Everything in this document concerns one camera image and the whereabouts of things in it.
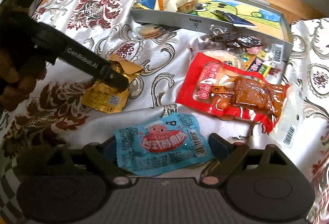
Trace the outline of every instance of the blue snack package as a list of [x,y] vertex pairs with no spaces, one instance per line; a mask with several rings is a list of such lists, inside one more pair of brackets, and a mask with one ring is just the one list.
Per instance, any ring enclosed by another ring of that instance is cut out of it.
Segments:
[[118,167],[140,176],[156,176],[213,158],[192,114],[172,113],[114,135]]

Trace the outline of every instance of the gray tray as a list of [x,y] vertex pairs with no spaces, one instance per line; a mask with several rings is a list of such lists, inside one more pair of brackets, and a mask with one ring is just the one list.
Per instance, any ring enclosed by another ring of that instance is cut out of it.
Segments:
[[283,33],[283,39],[279,39],[277,37],[262,33],[257,31],[257,29],[245,28],[245,27],[235,27],[229,22],[210,19],[198,15],[185,14],[185,13],[173,13],[173,12],[165,12],[165,11],[157,11],[157,10],[145,10],[145,9],[131,9],[131,13],[133,18],[138,23],[151,23],[158,25],[167,25],[173,26],[177,28],[184,28],[188,30],[209,33],[211,25],[218,25],[222,27],[226,27],[229,30],[234,30],[243,34],[247,34],[250,36],[255,36],[260,38],[263,42],[267,44],[280,44],[284,46],[283,52],[283,61],[287,62],[293,46],[293,37],[291,33],[290,26],[284,17],[283,13],[272,9],[266,5],[253,2],[250,0],[235,0],[238,2],[246,3],[248,5],[255,6],[257,8],[261,8],[267,10],[271,13],[276,13],[280,15],[280,26]]

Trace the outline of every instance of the yellow wrapper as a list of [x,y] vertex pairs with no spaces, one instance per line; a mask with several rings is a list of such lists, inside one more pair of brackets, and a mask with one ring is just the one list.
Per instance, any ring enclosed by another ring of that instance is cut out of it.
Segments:
[[[128,78],[131,83],[143,69],[141,66],[121,59],[119,56],[112,54],[109,57],[111,68]],[[82,104],[90,106],[96,110],[111,114],[121,112],[128,100],[129,91],[126,89],[118,93],[114,88],[107,86],[105,83],[96,82],[94,86],[87,89],[82,96]]]

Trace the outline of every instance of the red snack package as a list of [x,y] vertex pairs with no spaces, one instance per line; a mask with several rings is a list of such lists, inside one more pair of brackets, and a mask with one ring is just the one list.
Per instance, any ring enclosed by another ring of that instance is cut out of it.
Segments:
[[176,102],[218,117],[261,122],[269,133],[281,115],[288,87],[269,84],[258,72],[246,72],[198,53]]

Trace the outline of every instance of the qr code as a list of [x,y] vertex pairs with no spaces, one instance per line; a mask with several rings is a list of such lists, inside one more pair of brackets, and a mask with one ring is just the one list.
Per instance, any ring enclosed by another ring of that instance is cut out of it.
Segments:
[[120,98],[119,97],[116,97],[114,95],[111,95],[110,99],[109,99],[109,104],[111,105],[114,105],[114,106],[117,106],[118,103],[120,101]]

